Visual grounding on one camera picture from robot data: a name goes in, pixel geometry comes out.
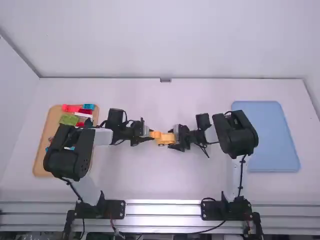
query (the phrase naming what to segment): blue tray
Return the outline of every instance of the blue tray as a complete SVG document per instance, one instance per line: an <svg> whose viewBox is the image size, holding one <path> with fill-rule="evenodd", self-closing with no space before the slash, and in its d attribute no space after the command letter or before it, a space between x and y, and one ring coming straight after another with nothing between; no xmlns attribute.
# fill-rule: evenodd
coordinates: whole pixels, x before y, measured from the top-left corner
<svg viewBox="0 0 320 240"><path fill-rule="evenodd" d="M249 172L297 172L300 161L284 111L277 101L235 101L231 109L243 110L259 136L248 163Z"/></svg>

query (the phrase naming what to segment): black cable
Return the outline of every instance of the black cable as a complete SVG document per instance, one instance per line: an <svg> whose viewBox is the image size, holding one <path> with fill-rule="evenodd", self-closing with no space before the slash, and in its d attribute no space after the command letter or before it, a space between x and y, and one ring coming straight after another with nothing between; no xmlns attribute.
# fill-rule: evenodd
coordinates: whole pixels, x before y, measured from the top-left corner
<svg viewBox="0 0 320 240"><path fill-rule="evenodd" d="M142 237L142 235L143 235L143 233L141 233L140 236L136 240L139 240Z"/></svg>
<svg viewBox="0 0 320 240"><path fill-rule="evenodd" d="M74 130L72 133L70 133L68 135L68 137L66 138L66 140L63 142L63 144L61 145L61 147L59 148L59 151L61 151L65 145L67 144L67 142L73 137L73 135L75 134L76 130Z"/></svg>
<svg viewBox="0 0 320 240"><path fill-rule="evenodd" d="M68 180L68 179L65 179L63 177L58 177L59 179L61 179L62 181L66 182L66 184L68 186L70 186L70 188L72 189L72 191L75 193L75 195L78 197L78 199L83 203L84 200L83 198L80 196L80 194L77 192L77 190L75 189L75 187L72 185L72 183Z"/></svg>
<svg viewBox="0 0 320 240"><path fill-rule="evenodd" d="M213 202L216 202L216 200L212 197L205 197L201 200L200 204L202 205L204 200L211 200ZM203 230L203 231L196 231L196 232L192 232L192 233L188 233L188 234L203 234L203 233L206 233L206 232L209 232L211 230L214 230L214 229L217 229L219 227L221 227L224 223L226 222L226 220L222 221L221 223L219 223L217 226L214 226L212 228L209 228L207 230Z"/></svg>
<svg viewBox="0 0 320 240"><path fill-rule="evenodd" d="M198 144L198 143L194 143L194 144L197 145L197 146L202 150L202 152L204 152L204 154L207 156L208 159L210 158L210 157L209 157L209 154L207 153L207 150L206 150L207 145L202 144L202 146L201 146L201 145Z"/></svg>
<svg viewBox="0 0 320 240"><path fill-rule="evenodd" d="M134 120L132 120L132 119L128 120L125 125L128 125L128 123L130 123L130 122L134 122Z"/></svg>
<svg viewBox="0 0 320 240"><path fill-rule="evenodd" d="M240 184L239 184L239 187L238 187L238 197L240 196L240 193L241 193L241 190L244 188L243 186L242 186L242 176L243 176L243 173L244 173L244 164L246 163L246 161L245 161L245 157L247 156L247 154L245 154L245 155L243 155L243 157L242 157L242 159L241 159L241 161L240 161L240 163L241 163L241 171L240 171Z"/></svg>
<svg viewBox="0 0 320 240"><path fill-rule="evenodd" d="M83 226L83 230L79 240L81 240L85 235L85 219L84 218L82 218L82 226Z"/></svg>
<svg viewBox="0 0 320 240"><path fill-rule="evenodd" d="M118 142L118 143L115 143L115 144L113 144L113 146L117 146L117 145L119 145L119 144L122 144L124 141L125 141L125 140L122 140L122 141L120 141L120 142Z"/></svg>
<svg viewBox="0 0 320 240"><path fill-rule="evenodd" d="M207 229L207 230L196 231L196 232L192 232L192 233L188 233L188 234L203 234L203 233L206 233L206 232L209 232L209 231L211 231L211 230L214 230L214 229L217 229L217 228L221 227L225 222L226 222L226 220L222 221L219 225L214 226L214 227L212 227L212 228L209 228L209 229Z"/></svg>
<svg viewBox="0 0 320 240"><path fill-rule="evenodd" d="M204 200L211 200L213 202L216 202L216 200L212 197L205 197L204 199L201 200L201 203L203 203Z"/></svg>
<svg viewBox="0 0 320 240"><path fill-rule="evenodd" d="M128 116L127 116L127 112L126 111L124 111L124 114L125 114L125 123L127 123L128 122Z"/></svg>
<svg viewBox="0 0 320 240"><path fill-rule="evenodd" d="M103 125L105 125L106 124L106 122L107 122L107 120L104 120L102 123L100 123L100 128L102 128L103 127Z"/></svg>
<svg viewBox="0 0 320 240"><path fill-rule="evenodd" d="M214 142L208 142L207 144L211 145L211 144L218 144L218 143L219 143L219 141L214 141Z"/></svg>
<svg viewBox="0 0 320 240"><path fill-rule="evenodd" d="M101 128L100 125L96 126L77 126L76 129L99 129Z"/></svg>

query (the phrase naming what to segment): wooden board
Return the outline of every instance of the wooden board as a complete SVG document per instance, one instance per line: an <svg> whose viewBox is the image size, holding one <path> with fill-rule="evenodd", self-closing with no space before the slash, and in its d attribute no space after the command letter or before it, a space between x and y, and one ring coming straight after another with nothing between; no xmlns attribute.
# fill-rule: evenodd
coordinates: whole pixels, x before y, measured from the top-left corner
<svg viewBox="0 0 320 240"><path fill-rule="evenodd" d="M53 175L44 169L44 158L46 155L46 147L49 147L50 142L49 138L53 137L56 134L56 131L59 127L59 120L62 114L66 112L62 111L62 105L54 105L49 109L48 115L46 117L46 121L44 124L41 140L39 143L39 147L36 153L36 157L33 164L33 175L36 177L53 177ZM99 115L99 107L94 105L94 110L92 112L93 116L93 125L98 124L98 115Z"/></svg>

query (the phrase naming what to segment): green block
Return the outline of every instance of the green block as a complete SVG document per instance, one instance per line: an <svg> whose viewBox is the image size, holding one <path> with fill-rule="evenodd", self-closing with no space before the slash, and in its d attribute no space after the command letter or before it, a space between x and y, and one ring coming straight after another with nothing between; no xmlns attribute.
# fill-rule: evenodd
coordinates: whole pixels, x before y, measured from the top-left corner
<svg viewBox="0 0 320 240"><path fill-rule="evenodd" d="M75 126L79 121L79 117L70 114L63 114L60 118L59 123L65 125Z"/></svg>

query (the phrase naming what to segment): metal frame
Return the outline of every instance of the metal frame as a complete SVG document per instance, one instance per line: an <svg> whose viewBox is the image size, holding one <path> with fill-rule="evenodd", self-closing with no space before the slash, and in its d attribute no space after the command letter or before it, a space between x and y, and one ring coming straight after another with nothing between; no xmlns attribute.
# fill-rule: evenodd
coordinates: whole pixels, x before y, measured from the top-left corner
<svg viewBox="0 0 320 240"><path fill-rule="evenodd" d="M220 221L202 221L200 200L126 200L125 218L114 224L125 233L193 233ZM73 202L0 202L0 231L62 231ZM265 234L320 235L320 205L252 203ZM73 231L82 231L76 219ZM86 219L86 232L112 232L107 219ZM243 223L227 221L208 233L241 234Z"/></svg>

